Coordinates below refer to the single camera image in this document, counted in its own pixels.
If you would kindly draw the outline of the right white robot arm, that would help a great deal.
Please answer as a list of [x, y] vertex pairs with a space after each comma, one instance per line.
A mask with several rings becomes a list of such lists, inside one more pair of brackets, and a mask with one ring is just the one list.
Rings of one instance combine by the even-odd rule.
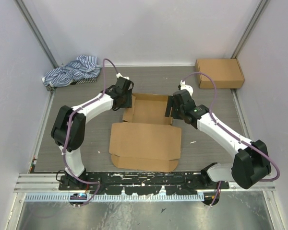
[[212, 189], [219, 181], [227, 181], [249, 189], [271, 173], [267, 146], [261, 140], [251, 141], [229, 128], [208, 107], [196, 105], [187, 90], [168, 97], [165, 116], [183, 120], [207, 134], [233, 158], [232, 163], [214, 162], [201, 170], [205, 188]]

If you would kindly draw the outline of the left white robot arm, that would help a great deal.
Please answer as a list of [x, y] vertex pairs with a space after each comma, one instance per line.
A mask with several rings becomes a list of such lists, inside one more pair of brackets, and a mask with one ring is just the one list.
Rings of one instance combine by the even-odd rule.
[[105, 111], [131, 108], [133, 87], [134, 83], [129, 77], [118, 75], [114, 85], [104, 88], [93, 99], [73, 107], [64, 105], [59, 109], [51, 137], [61, 150], [65, 177], [74, 189], [81, 190], [93, 184], [100, 187], [99, 181], [88, 181], [81, 157], [86, 124]]

